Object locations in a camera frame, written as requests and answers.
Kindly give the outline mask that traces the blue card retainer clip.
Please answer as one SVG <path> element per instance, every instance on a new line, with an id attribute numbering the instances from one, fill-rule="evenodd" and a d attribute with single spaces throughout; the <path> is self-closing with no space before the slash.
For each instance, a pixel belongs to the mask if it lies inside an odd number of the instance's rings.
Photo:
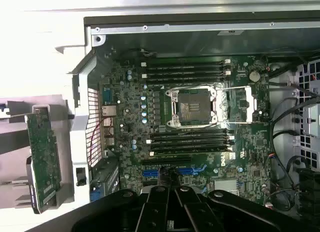
<path id="1" fill-rule="evenodd" d="M 99 187 L 92 187 L 90 189 L 90 193 L 89 193 L 89 197 L 90 197 L 90 201 L 94 202 L 96 200 L 99 200 L 101 198 L 101 190 Z"/>

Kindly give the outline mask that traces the black power connector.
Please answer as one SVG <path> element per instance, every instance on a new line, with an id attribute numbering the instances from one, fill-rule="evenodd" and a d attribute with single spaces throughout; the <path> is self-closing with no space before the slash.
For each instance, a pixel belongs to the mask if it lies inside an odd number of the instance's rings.
<path id="1" fill-rule="evenodd" d="M 302 192 L 320 191 L 320 171 L 301 169 L 299 171 L 299 189 Z"/>

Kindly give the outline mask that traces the grey parts rack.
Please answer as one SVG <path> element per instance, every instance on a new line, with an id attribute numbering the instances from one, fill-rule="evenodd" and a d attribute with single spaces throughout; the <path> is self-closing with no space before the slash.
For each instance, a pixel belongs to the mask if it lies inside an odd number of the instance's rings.
<path id="1" fill-rule="evenodd" d="M 31 206 L 26 161 L 30 155 L 24 115 L 33 106 L 49 106 L 50 122 L 57 139 L 61 188 L 52 208 L 74 201 L 74 180 L 70 148 L 71 113 L 62 95 L 0 98 L 0 209 Z"/>

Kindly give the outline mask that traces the black long expansion slot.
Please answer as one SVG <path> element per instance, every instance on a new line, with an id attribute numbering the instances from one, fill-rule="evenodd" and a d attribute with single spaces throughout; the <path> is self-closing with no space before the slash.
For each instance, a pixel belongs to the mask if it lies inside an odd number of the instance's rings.
<path id="1" fill-rule="evenodd" d="M 190 163 L 192 157 L 190 156 L 178 156 L 178 157 L 157 157 L 152 159 L 144 159 L 140 163 L 143 166 L 149 165 L 161 165 L 161 164 L 185 164 Z"/>

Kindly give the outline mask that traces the grey metal disk bay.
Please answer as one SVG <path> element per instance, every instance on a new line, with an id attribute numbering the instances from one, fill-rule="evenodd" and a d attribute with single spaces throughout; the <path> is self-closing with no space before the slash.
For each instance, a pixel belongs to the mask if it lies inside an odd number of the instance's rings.
<path id="1" fill-rule="evenodd" d="M 320 59 L 302 66 L 298 73 L 298 85 L 320 96 Z M 320 102 L 300 110 L 300 155 L 311 168 L 320 171 Z"/>

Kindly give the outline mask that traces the grey open PC case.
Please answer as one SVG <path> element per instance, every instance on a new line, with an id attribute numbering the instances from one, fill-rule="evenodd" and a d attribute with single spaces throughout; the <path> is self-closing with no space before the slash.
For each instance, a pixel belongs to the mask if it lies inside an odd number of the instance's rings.
<path id="1" fill-rule="evenodd" d="M 85 57 L 72 72 L 74 120 L 70 131 L 75 196 L 84 199 L 85 206 L 97 201 L 90 201 L 92 187 L 100 188 L 102 199 L 126 189 L 137 195 L 148 193 L 158 181 L 140 191 L 120 185 L 119 158 L 113 152 L 105 153 L 99 132 L 103 66 L 111 68 L 123 59 L 257 56 L 270 67 L 267 161 L 271 187 L 263 204 L 234 195 L 276 212 L 284 232 L 320 232 L 320 191 L 299 187 L 301 169 L 320 172 L 300 155 L 299 129 L 300 109 L 320 102 L 320 95 L 298 82 L 303 65 L 320 59 L 320 21 L 160 22 L 152 16 L 148 21 L 127 17 L 112 24 L 88 18 L 85 29 Z M 86 185 L 76 186 L 76 168 L 80 167 L 85 168 Z M 171 189 L 166 232 L 193 232 L 177 225 L 173 207 Z"/>

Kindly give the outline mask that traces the silver CPU socket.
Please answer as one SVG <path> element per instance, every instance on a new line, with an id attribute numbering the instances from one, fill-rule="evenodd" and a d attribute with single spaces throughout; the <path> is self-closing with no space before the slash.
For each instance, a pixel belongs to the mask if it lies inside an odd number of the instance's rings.
<path id="1" fill-rule="evenodd" d="M 166 125 L 175 129 L 202 129 L 218 123 L 217 91 L 209 85 L 175 87 L 167 90 L 169 119 Z"/>

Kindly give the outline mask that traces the green motherboard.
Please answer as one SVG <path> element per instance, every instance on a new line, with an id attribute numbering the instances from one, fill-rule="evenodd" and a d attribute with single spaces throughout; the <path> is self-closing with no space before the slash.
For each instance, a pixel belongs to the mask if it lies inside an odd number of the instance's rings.
<path id="1" fill-rule="evenodd" d="M 150 67 L 181 67 L 204 66 L 192 65 L 160 65 L 146 66 L 146 63 L 173 62 L 173 61 L 222 61 L 231 59 L 230 64 L 215 64 L 228 68 L 221 70 L 158 70 L 150 71 Z M 123 189 L 132 189 L 139 192 L 143 187 L 155 185 L 158 176 L 144 177 L 144 170 L 159 170 L 161 167 L 171 168 L 203 168 L 198 175 L 180 175 L 183 186 L 195 187 L 203 195 L 215 190 L 216 180 L 236 180 L 237 196 L 249 201 L 263 204 L 270 194 L 270 164 L 267 160 L 270 153 L 270 98 L 269 73 L 270 67 L 266 59 L 255 55 L 246 56 L 201 56 L 201 57 L 167 57 L 167 58 L 126 58 L 116 60 L 111 68 L 102 67 L 103 79 L 99 83 L 101 117 L 103 122 L 99 132 L 106 154 L 114 153 L 119 159 L 120 186 Z M 204 71 L 231 71 L 231 75 L 214 76 L 156 76 L 142 78 L 142 74 L 166 72 L 204 72 Z M 260 80 L 252 82 L 249 74 L 252 71 L 260 73 Z M 149 84 L 145 79 L 160 78 L 204 78 L 223 77 L 227 80 L 206 83 L 176 83 L 176 84 Z M 176 87 L 213 86 L 216 88 L 232 88 L 250 86 L 257 102 L 257 110 L 253 114 L 252 123 L 217 122 L 216 125 L 204 128 L 175 129 L 167 126 L 171 112 L 170 98 L 165 95 L 167 90 Z M 233 131 L 228 136 L 177 136 L 151 138 L 158 133 L 188 133 L 212 130 Z M 234 136 L 234 140 L 227 142 L 192 142 L 192 143 L 156 143 L 146 144 L 146 140 L 178 140 L 189 138 L 221 138 Z M 172 148 L 152 149 L 152 145 L 179 145 L 204 143 L 231 143 L 224 147 L 200 148 Z M 210 148 L 232 148 L 232 152 L 200 153 L 173 156 L 149 156 L 151 151 L 197 150 Z M 180 164 L 152 164 L 142 165 L 142 160 L 163 157 L 192 157 L 189 163 Z"/>

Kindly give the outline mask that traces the silver chipset heatsink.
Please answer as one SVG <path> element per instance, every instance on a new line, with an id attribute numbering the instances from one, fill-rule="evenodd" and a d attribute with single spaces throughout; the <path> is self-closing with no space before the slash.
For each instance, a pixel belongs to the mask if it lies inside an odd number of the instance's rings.
<path id="1" fill-rule="evenodd" d="M 223 191 L 236 194 L 238 192 L 237 180 L 236 179 L 215 180 L 214 189 L 223 190 Z"/>

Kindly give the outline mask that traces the black RAM slot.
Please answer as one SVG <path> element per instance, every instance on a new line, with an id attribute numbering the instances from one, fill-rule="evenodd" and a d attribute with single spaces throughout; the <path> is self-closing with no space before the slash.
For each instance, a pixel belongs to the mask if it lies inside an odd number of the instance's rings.
<path id="1" fill-rule="evenodd" d="M 146 67 L 152 66 L 175 66 L 175 65 L 225 65 L 230 64 L 231 59 L 224 59 L 220 61 L 172 61 L 172 62 L 146 62 Z"/>
<path id="2" fill-rule="evenodd" d="M 195 84 L 213 83 L 227 80 L 225 77 L 174 77 L 174 78 L 148 78 L 143 81 L 147 84 Z"/>
<path id="3" fill-rule="evenodd" d="M 195 66 L 172 66 L 172 67 L 144 67 L 143 69 L 147 71 L 177 71 L 177 70 L 223 70 L 225 67 L 223 65 L 195 65 Z"/>
<path id="4" fill-rule="evenodd" d="M 210 137 L 210 138 L 184 138 L 184 139 L 172 139 L 172 140 L 151 140 L 147 139 L 145 143 L 147 145 L 151 144 L 174 144 L 174 143 L 200 143 L 200 142 L 228 142 L 233 141 L 235 139 L 234 136 L 227 137 Z"/>
<path id="5" fill-rule="evenodd" d="M 196 143 L 196 144 L 167 144 L 167 145 L 152 145 L 152 149 L 176 149 L 176 148 L 202 148 L 202 147 L 227 147 L 233 146 L 235 143 Z"/>
<path id="6" fill-rule="evenodd" d="M 211 76 L 230 76 L 232 72 L 230 70 L 226 71 L 186 71 L 186 72 L 162 72 L 162 73 L 143 73 L 142 78 L 151 77 L 180 77 L 180 76 L 190 76 L 190 77 L 211 77 Z"/>
<path id="7" fill-rule="evenodd" d="M 208 131 L 193 131 L 193 132 L 166 132 L 154 133 L 151 138 L 168 138 L 168 137 L 183 137 L 183 136 L 229 136 L 232 135 L 232 130 L 208 130 Z"/>
<path id="8" fill-rule="evenodd" d="M 194 155 L 194 154 L 205 154 L 205 153 L 226 153 L 232 152 L 231 147 L 227 148 L 200 148 L 200 149 L 186 149 L 186 150 L 168 150 L 168 151 L 150 151 L 150 157 L 161 157 L 161 156 L 178 156 L 178 155 Z"/>

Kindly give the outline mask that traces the blue expansion slot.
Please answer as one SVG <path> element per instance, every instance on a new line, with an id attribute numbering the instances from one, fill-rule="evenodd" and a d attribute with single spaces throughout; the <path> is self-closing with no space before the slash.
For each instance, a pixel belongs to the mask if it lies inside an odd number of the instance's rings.
<path id="1" fill-rule="evenodd" d="M 198 175 L 200 172 L 204 171 L 206 168 L 178 168 L 178 172 L 183 176 L 189 176 L 189 175 Z M 158 170 L 152 169 L 152 170 L 144 170 L 142 172 L 143 177 L 157 177 L 158 176 Z"/>

